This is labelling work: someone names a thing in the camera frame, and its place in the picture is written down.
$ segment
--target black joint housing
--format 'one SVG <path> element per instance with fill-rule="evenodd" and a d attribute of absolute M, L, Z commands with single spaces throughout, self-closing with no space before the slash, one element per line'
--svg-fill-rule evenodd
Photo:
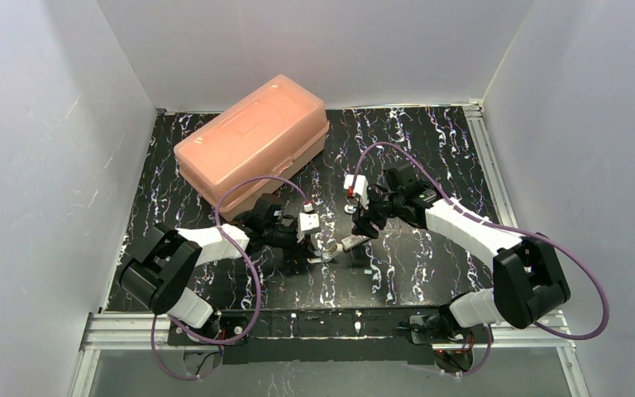
<path fill-rule="evenodd" d="M 399 161 L 385 169 L 384 176 L 391 190 L 396 190 L 399 186 L 406 186 L 419 179 L 418 171 L 407 160 Z"/>
<path fill-rule="evenodd" d="M 253 255 L 265 246 L 284 250 L 284 259 L 314 257 L 310 241 L 298 241 L 298 219 L 285 215 L 286 200 L 262 194 L 251 211 L 237 215 L 233 222 L 250 238 L 246 252 Z"/>
<path fill-rule="evenodd" d="M 526 328 L 571 298 L 553 246 L 523 237 L 493 258 L 495 307 L 505 321 Z"/>
<path fill-rule="evenodd" d="M 154 314 L 168 312 L 189 282 L 201 247 L 157 223 L 131 249 L 116 282 Z"/>

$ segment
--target white wall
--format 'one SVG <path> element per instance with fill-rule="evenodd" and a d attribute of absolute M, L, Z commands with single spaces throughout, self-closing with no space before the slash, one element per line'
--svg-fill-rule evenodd
<path fill-rule="evenodd" d="M 0 395 L 67 395 L 155 111 L 94 0 L 0 3 Z"/>
<path fill-rule="evenodd" d="M 520 223 L 578 252 L 608 291 L 609 327 L 579 343 L 593 395 L 635 395 L 635 1 L 537 1 L 485 101 Z M 573 332 L 599 321 L 567 266 Z"/>
<path fill-rule="evenodd" d="M 339 108 L 483 95 L 532 0 L 98 0 L 157 108 L 224 110 L 277 74 Z"/>

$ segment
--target black marbled table surface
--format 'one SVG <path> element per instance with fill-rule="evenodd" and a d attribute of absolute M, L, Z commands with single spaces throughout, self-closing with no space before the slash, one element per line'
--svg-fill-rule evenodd
<path fill-rule="evenodd" d="M 157 117 L 122 252 L 157 222 L 185 228 L 213 225 L 212 207 L 179 175 L 173 148 L 215 116 L 176 113 Z M 330 110 L 327 117 L 331 126 L 325 150 L 291 179 L 317 205 L 323 226 L 321 241 L 341 240 L 350 234 L 351 220 L 344 213 L 344 175 L 354 170 L 361 151 L 376 141 L 401 145 L 446 191 L 497 222 L 462 108 Z M 371 183 L 386 185 L 382 167 L 395 160 L 401 157 L 393 151 L 372 151 L 362 172 Z M 298 195 L 287 186 L 277 194 L 289 199 L 286 213 L 297 215 Z M 397 219 L 388 222 L 379 240 L 340 254 L 327 264 L 284 263 L 280 250 L 271 248 L 252 259 L 261 277 L 262 306 L 272 309 L 443 304 L 460 293 L 492 285 L 488 269 L 467 251 Z M 189 287 L 220 309 L 253 307 L 254 287 L 242 260 L 197 267 Z M 107 311 L 146 310 L 114 284 Z"/>

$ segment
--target cable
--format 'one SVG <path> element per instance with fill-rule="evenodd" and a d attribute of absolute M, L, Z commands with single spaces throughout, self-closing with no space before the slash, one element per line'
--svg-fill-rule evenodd
<path fill-rule="evenodd" d="M 255 285 L 256 305 L 254 307 L 254 313 L 252 314 L 250 322 L 247 324 L 245 329 L 243 329 L 242 332 L 240 332 L 239 334 L 235 335 L 234 337 L 231 337 L 229 339 L 224 339 L 224 340 L 210 339 L 210 338 L 198 335 L 193 330 L 191 330 L 189 327 L 187 327 L 184 323 L 180 322 L 177 318 L 169 316 L 171 321 L 174 324 L 176 324 L 177 327 L 181 328 L 184 332 L 186 332 L 187 335 L 190 335 L 191 337 L 195 337 L 200 342 L 208 343 L 208 344 L 211 344 L 211 345 L 227 345 L 227 344 L 230 344 L 230 343 L 237 342 L 237 341 L 241 340 L 243 337 L 247 336 L 247 334 L 250 332 L 250 330 L 256 324 L 256 320 L 259 318 L 259 313 L 260 313 L 260 310 L 261 310 L 261 281 L 260 281 L 260 278 L 259 278 L 259 274 L 256 272 L 256 268 L 254 267 L 254 264 L 252 263 L 250 257 L 247 255 L 245 250 L 242 249 L 242 247 L 232 237 L 230 237 L 227 233 L 225 233 L 225 231 L 222 230 L 222 228 L 220 227 L 221 226 L 221 223 L 220 223 L 220 208 L 222 207 L 222 202 L 225 201 L 227 196 L 230 195 L 232 192 L 234 192 L 235 190 L 239 189 L 240 187 L 242 187 L 242 186 L 244 186 L 246 184 L 249 184 L 251 182 L 255 182 L 257 180 L 262 180 L 262 179 L 279 180 L 279 181 L 281 181 L 281 182 L 293 187 L 303 197 L 303 201 L 305 203 L 309 203 L 308 196 L 296 184 L 294 184 L 293 182 L 291 182 L 290 180 L 288 180 L 286 178 L 281 178 L 280 176 L 273 176 L 273 175 L 263 175 L 263 176 L 257 176 L 255 178 L 250 178 L 250 179 L 248 179 L 248 180 L 246 180 L 246 181 L 244 181 L 244 182 L 242 182 L 240 184 L 235 185 L 232 189 L 228 190 L 220 198 L 220 200 L 218 200 L 218 202 L 217 202 L 217 204 L 215 206 L 215 210 L 214 210 L 215 224 L 217 226 L 217 230 L 220 232 L 220 235 L 223 238 L 228 240 L 230 242 L 230 244 L 232 244 L 232 246 L 234 246 L 235 249 L 237 249 L 237 251 L 240 252 L 240 254 L 242 255 L 242 258 L 244 258 L 245 264 L 247 265 L 247 268 L 250 270 L 250 273 L 252 275 L 252 280 L 253 280 L 254 285 Z"/>
<path fill-rule="evenodd" d="M 475 334 L 473 333 L 473 331 L 471 331 L 471 345 L 468 349 L 466 349 L 466 351 L 470 352 L 471 350 L 473 350 L 473 345 L 475 345 Z"/>
<path fill-rule="evenodd" d="M 206 363 L 206 360 L 207 360 L 209 357 L 211 357 L 211 356 L 215 356 L 216 354 L 218 354 L 218 352 L 210 352 L 210 353 L 206 354 L 206 356 L 205 356 L 205 357 L 203 358 L 203 360 L 201 361 L 201 365 L 200 365 L 200 366 L 198 366 L 198 370 L 196 371 L 196 376 L 208 376 L 208 375 L 210 375 L 210 374 L 211 374 L 211 372 L 215 371 L 215 369 L 217 368 L 217 366 L 213 366 L 213 368 L 211 368 L 211 370 L 210 370 L 207 374 L 205 374 L 205 375 L 200 375 L 200 373 L 201 373 L 201 369 L 203 368 L 203 364 L 205 364 L 205 363 Z"/>
<path fill-rule="evenodd" d="M 222 335 L 220 336 L 220 339 L 225 339 L 225 330 L 222 330 Z M 224 347 L 222 345 L 217 345 L 217 351 L 220 353 L 220 357 L 222 357 L 223 354 L 225 354 L 224 352 Z"/>
<path fill-rule="evenodd" d="M 466 218 L 468 218 L 468 219 L 470 219 L 472 221 L 482 223 L 484 226 L 492 227 L 493 229 L 499 229 L 499 230 L 504 230 L 506 232 L 518 233 L 518 234 L 522 234 L 522 235 L 527 236 L 527 237 L 533 237 L 533 238 L 536 238 L 536 239 L 538 239 L 538 240 L 540 240 L 542 242 L 545 242 L 546 244 L 556 248 L 558 251 L 561 251 L 571 261 L 575 262 L 578 265 L 578 267 L 580 267 L 580 269 L 585 273 L 585 275 L 588 276 L 590 281 L 593 283 L 595 289 L 597 289 L 597 291 L 598 291 L 598 295 L 600 296 L 600 301 L 602 303 L 602 308 L 603 308 L 602 319 L 600 320 L 600 324 L 598 325 L 598 327 L 594 331 L 588 332 L 588 333 L 584 333 L 584 334 L 581 334 L 581 335 L 569 335 L 569 334 L 566 334 L 566 333 L 563 333 L 563 332 L 558 332 L 555 329 L 551 329 L 551 328 L 547 327 L 546 325 L 541 324 L 539 322 L 534 323 L 534 325 L 536 325 L 540 329 L 543 329 L 546 332 L 549 332 L 551 335 L 555 335 L 557 337 L 562 337 L 564 339 L 570 339 L 570 340 L 573 340 L 573 341 L 584 341 L 584 340 L 592 339 L 592 338 L 597 337 L 598 335 L 600 335 L 606 329 L 607 324 L 609 322 L 609 301 L 607 299 L 607 294 L 605 293 L 604 288 L 603 288 L 602 284 L 600 284 L 600 281 L 597 278 L 597 276 L 595 275 L 595 273 L 583 261 L 581 261 L 580 258 L 578 258 L 577 256 L 573 255 L 573 253 L 568 251 L 565 247 L 561 246 L 557 242 L 554 242 L 553 240 L 549 239 L 548 237 L 542 236 L 541 234 L 538 234 L 538 233 L 535 233 L 535 232 L 530 232 L 529 230 L 520 229 L 520 228 L 517 228 L 517 227 L 499 225 L 497 223 L 493 223 L 491 221 L 484 220 L 483 218 L 481 218 L 481 217 L 469 212 L 468 210 L 465 210 L 462 206 L 459 205 L 458 202 L 455 202 L 454 200 L 452 200 L 449 197 L 449 195 L 446 194 L 446 192 L 444 191 L 442 186 L 440 184 L 438 184 L 434 180 L 434 178 L 424 169 L 424 167 L 417 160 L 415 160 L 414 157 L 412 157 L 407 151 L 405 151 L 400 146 L 395 145 L 395 144 L 390 143 L 390 142 L 376 142 L 373 145 L 370 145 L 366 149 L 364 149 L 364 152 L 361 153 L 361 157 L 359 157 L 359 161 L 356 162 L 356 167 L 354 169 L 354 177 L 352 178 L 351 187 L 349 188 L 349 192 L 350 193 L 354 191 L 354 187 L 356 185 L 356 176 L 359 174 L 359 171 L 361 169 L 361 162 L 366 157 L 366 154 L 369 153 L 369 151 L 371 151 L 372 149 L 374 149 L 377 146 L 392 147 L 396 151 L 399 151 L 400 153 L 402 153 L 410 161 L 410 163 L 412 163 L 415 166 L 415 168 L 417 168 L 427 178 L 427 180 L 430 181 L 430 183 L 434 186 L 434 188 L 437 190 L 437 192 L 442 196 L 444 201 L 447 204 L 451 205 L 462 216 L 464 216 L 464 217 L 466 217 Z"/>
<path fill-rule="evenodd" d="M 447 375 L 451 375 L 451 376 L 455 376 L 455 377 L 473 375 L 479 369 L 481 369 L 483 367 L 483 365 L 485 364 L 486 361 L 488 361 L 488 356 L 490 356 L 490 350 L 493 348 L 493 333 L 490 331 L 490 325 L 485 328 L 485 331 L 486 331 L 486 333 L 488 333 L 488 343 L 485 346 L 485 354 L 483 355 L 483 358 L 480 359 L 480 362 L 478 364 L 476 364 L 476 366 L 474 366 L 473 368 L 471 368 L 468 371 L 459 371 L 459 372 L 455 372 L 453 374 L 450 374 L 449 372 L 443 372 L 441 370 L 435 371 L 435 370 L 431 370 L 429 368 L 422 368 L 421 366 L 410 366 L 408 364 L 405 364 L 405 366 L 407 366 L 409 368 L 413 368 L 414 370 L 418 370 L 418 371 L 430 372 L 430 373 L 433 373 L 433 374 L 447 374 Z"/>
<path fill-rule="evenodd" d="M 490 331 L 490 325 L 485 328 L 486 333 L 488 334 L 488 344 L 485 346 L 485 354 L 483 358 L 480 359 L 480 362 L 476 364 L 473 368 L 466 372 L 461 372 L 461 376 L 468 376 L 475 374 L 479 369 L 483 367 L 486 361 L 488 361 L 488 356 L 490 356 L 490 349 L 493 346 L 493 332 Z"/>
<path fill-rule="evenodd" d="M 160 368 L 162 369 L 162 371 L 166 372 L 166 375 L 171 376 L 174 379 L 178 379 L 178 380 L 196 380 L 199 379 L 201 377 L 210 375 L 210 374 L 206 374 L 206 375 L 194 375 L 194 376 L 186 376 L 186 375 L 178 375 L 175 374 L 172 370 L 169 369 L 169 367 L 167 367 L 164 362 L 162 362 L 162 359 L 160 357 L 160 354 L 157 352 L 157 347 L 156 347 L 156 343 L 155 343 L 155 328 L 157 325 L 157 316 L 155 314 L 155 316 L 152 318 L 152 332 L 150 333 L 150 342 L 152 345 L 152 355 L 155 357 L 155 361 L 157 361 L 157 365 L 160 366 Z"/>
<path fill-rule="evenodd" d="M 443 353 L 441 353 L 441 352 L 440 352 L 440 353 L 438 353 L 438 354 L 437 354 L 437 353 L 434 353 L 434 355 L 435 355 L 435 356 L 437 356 L 437 357 L 439 357 L 440 359 L 444 360 Z M 464 367 L 463 367 L 463 366 L 461 366 L 461 364 L 459 364 L 456 360 L 451 360 L 451 361 L 449 361 L 449 362 L 448 362 L 448 364 L 450 364 L 451 366 L 454 366 L 454 367 L 458 368 L 460 371 L 466 371 L 466 370 L 464 369 Z"/>
<path fill-rule="evenodd" d="M 469 344 L 469 337 L 464 338 L 464 346 L 461 347 L 461 349 L 457 350 L 457 353 L 463 353 L 464 350 L 466 349 L 466 346 Z"/>

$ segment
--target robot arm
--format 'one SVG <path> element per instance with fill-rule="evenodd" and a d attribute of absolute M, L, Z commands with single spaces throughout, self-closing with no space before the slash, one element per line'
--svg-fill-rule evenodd
<path fill-rule="evenodd" d="M 238 215 L 233 224 L 222 225 L 222 230 L 249 255 L 274 246 L 284 250 L 284 259 L 322 260 L 325 255 L 315 248 L 314 238 L 320 222 L 312 205 L 304 206 L 305 213 L 298 218 L 284 215 L 284 206 L 278 197 L 264 194 L 251 211 Z M 212 338 L 217 335 L 220 311 L 186 284 L 194 267 L 240 257 L 217 227 L 173 229 L 157 223 L 135 241 L 116 281 L 152 313 L 167 313 Z"/>
<path fill-rule="evenodd" d="M 503 321 L 526 328 L 571 297 L 552 246 L 462 216 L 427 181 L 420 180 L 408 162 L 384 173 L 387 189 L 368 184 L 359 175 L 350 190 L 353 176 L 346 177 L 345 189 L 358 201 L 352 234 L 377 238 L 388 218 L 400 218 L 451 239 L 493 273 L 494 288 L 457 296 L 441 306 L 438 316 L 431 319 L 439 323 L 434 328 L 449 335 L 477 324 Z"/>
<path fill-rule="evenodd" d="M 247 247 L 249 238 L 242 230 L 228 224 L 222 229 L 242 248 Z M 168 313 L 202 330 L 208 324 L 205 331 L 212 335 L 212 320 L 220 313 L 186 284 L 194 267 L 239 257 L 240 252 L 216 227 L 173 229 L 157 223 L 136 242 L 116 280 L 152 313 Z"/>

